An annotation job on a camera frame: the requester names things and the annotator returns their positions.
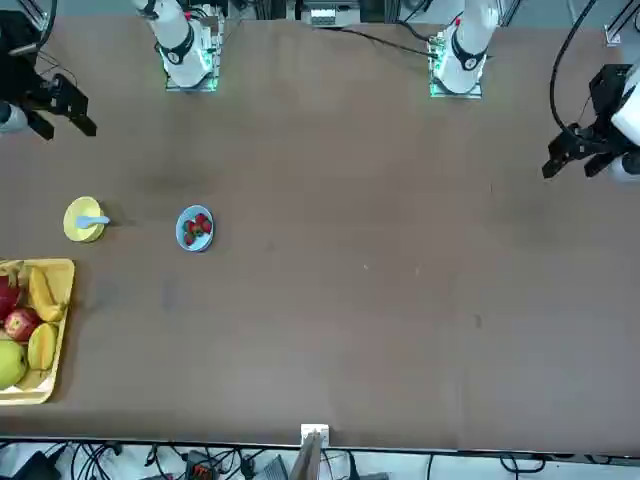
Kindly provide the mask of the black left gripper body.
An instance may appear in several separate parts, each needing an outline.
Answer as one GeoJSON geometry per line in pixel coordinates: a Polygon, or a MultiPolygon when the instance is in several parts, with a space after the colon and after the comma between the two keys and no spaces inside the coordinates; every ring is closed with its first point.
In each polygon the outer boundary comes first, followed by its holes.
{"type": "Polygon", "coordinates": [[[599,133],[615,128],[620,133],[638,132],[638,66],[606,64],[589,82],[599,133]]]}

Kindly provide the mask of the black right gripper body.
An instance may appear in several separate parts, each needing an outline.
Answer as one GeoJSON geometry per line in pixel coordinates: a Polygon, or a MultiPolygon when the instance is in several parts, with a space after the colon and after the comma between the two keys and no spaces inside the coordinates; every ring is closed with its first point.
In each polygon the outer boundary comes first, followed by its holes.
{"type": "Polygon", "coordinates": [[[1,101],[27,110],[47,110],[47,82],[35,70],[50,33],[43,9],[1,10],[1,101]]]}

